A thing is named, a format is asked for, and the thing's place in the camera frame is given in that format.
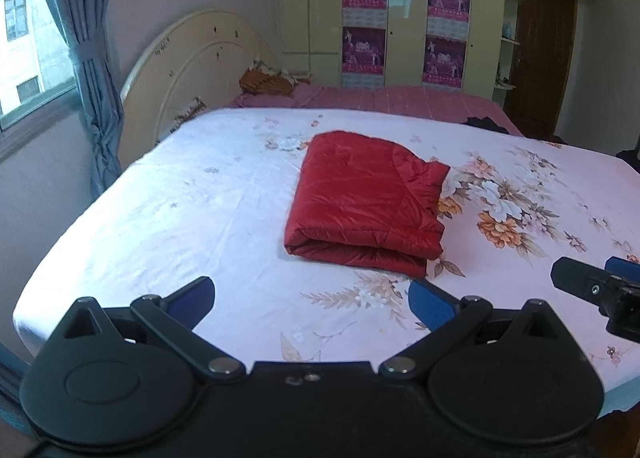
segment cream curved headboard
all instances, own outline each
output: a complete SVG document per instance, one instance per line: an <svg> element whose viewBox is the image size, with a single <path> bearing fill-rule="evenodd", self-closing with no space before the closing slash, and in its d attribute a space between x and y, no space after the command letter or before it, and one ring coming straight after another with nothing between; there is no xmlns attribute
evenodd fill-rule
<svg viewBox="0 0 640 458"><path fill-rule="evenodd" d="M200 99L207 108L228 104L238 80L256 58L278 67L267 44L241 18L201 10L162 32L142 54L121 91L122 168L155 146L176 115Z"/></svg>

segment pink bedspread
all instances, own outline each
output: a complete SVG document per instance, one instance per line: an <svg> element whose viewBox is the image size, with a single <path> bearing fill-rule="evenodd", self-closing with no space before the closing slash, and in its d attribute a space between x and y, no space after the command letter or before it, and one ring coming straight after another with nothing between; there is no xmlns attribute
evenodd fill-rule
<svg viewBox="0 0 640 458"><path fill-rule="evenodd" d="M469 117L491 118L515 136L523 136L493 101L422 86L388 86L379 90L327 88L300 84L292 97L242 94L229 108L321 108L379 112L463 123Z"/></svg>

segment red quilted garment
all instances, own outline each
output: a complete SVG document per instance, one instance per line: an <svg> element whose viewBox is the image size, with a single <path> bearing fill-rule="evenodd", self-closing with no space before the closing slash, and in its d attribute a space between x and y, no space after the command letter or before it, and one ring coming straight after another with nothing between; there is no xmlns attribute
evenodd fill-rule
<svg viewBox="0 0 640 458"><path fill-rule="evenodd" d="M309 144L285 227L289 254L423 278L442 253L438 198L449 167L357 133Z"/></svg>

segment window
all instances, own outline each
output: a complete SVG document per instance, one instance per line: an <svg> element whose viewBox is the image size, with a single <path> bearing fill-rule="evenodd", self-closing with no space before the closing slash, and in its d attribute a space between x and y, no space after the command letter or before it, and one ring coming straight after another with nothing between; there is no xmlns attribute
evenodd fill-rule
<svg viewBox="0 0 640 458"><path fill-rule="evenodd" d="M68 48L47 2L0 0L0 132L74 87Z"/></svg>
<svg viewBox="0 0 640 458"><path fill-rule="evenodd" d="M27 35L27 0L4 0L4 22L7 41Z"/></svg>
<svg viewBox="0 0 640 458"><path fill-rule="evenodd" d="M38 78L34 77L32 79L29 79L28 81L23 82L22 84L18 84L17 89L20 104L23 104L24 102L40 93Z"/></svg>

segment white floral bedsheet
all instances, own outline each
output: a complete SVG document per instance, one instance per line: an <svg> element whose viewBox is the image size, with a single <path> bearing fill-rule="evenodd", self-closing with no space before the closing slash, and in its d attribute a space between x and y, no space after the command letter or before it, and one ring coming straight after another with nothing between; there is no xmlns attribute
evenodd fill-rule
<svg viewBox="0 0 640 458"><path fill-rule="evenodd" d="M309 140L356 131L452 167L440 199L445 252L428 278L497 308L551 303L607 391L640 376L640 345L605 331L597 308L557 292L569 256L637 261L640 176L594 152L459 124L346 110L217 110L189 122L129 168L64 234L24 289L14 322L37 353L78 297L105 307L167 295L198 276L216 305L195 332L256 360L367 360L426 335L388 272L290 256L283 230ZM636 388L633 402L640 400Z"/></svg>

